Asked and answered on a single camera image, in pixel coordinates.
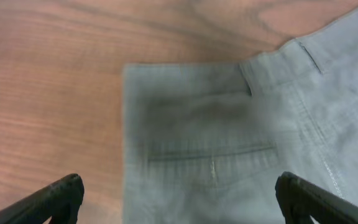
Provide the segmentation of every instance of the wood grain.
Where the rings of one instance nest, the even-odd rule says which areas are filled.
[[[122,66],[247,59],[358,0],[0,0],[0,209],[72,173],[120,223]]]

